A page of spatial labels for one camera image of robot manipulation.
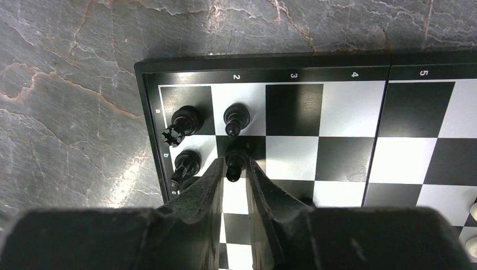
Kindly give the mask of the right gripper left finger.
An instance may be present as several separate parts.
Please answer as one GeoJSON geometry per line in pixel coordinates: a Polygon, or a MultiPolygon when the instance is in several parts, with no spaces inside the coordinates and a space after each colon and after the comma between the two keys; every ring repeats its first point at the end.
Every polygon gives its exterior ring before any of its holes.
{"type": "Polygon", "coordinates": [[[217,269],[222,158],[153,208],[44,208],[1,234],[2,269],[217,269]]]}

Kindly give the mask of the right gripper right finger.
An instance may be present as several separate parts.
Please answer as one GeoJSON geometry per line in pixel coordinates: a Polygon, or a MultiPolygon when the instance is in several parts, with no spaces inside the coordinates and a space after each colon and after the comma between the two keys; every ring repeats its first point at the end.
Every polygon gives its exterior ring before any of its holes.
{"type": "Polygon", "coordinates": [[[246,163],[255,269],[473,269],[454,228],[430,208],[307,205],[246,163]]]}

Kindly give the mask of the black chess pawn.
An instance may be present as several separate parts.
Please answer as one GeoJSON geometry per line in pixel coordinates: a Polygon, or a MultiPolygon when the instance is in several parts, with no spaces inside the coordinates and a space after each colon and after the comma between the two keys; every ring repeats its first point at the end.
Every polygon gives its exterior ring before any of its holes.
{"type": "Polygon", "coordinates": [[[246,168],[248,154],[239,148],[232,149],[226,153],[226,177],[230,182],[237,182],[243,170],[246,168]]]}

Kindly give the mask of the black white chess board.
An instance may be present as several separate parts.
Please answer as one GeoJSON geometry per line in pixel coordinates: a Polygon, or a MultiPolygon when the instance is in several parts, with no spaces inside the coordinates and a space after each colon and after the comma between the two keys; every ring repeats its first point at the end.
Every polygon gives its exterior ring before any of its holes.
{"type": "Polygon", "coordinates": [[[169,181],[181,151],[201,154],[198,179],[242,148],[305,203],[427,206],[465,248],[476,201],[476,50],[156,58],[134,71],[164,201],[180,193],[169,181]],[[223,115],[235,103],[251,122],[230,137],[223,115]],[[203,126],[169,147],[161,133],[183,106],[203,126]]]}

